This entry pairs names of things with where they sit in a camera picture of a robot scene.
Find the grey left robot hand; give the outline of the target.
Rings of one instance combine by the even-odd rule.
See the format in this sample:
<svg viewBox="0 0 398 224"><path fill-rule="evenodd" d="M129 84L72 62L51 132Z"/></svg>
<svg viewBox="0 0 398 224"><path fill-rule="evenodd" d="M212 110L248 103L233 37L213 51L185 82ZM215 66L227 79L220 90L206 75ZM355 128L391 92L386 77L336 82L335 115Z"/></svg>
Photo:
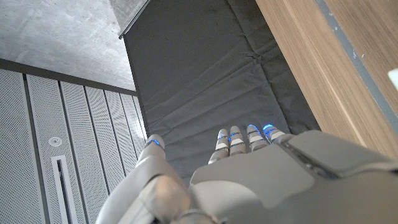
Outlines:
<svg viewBox="0 0 398 224"><path fill-rule="evenodd" d="M397 161L320 131L218 133L185 183L151 135L98 223L396 223Z"/></svg>

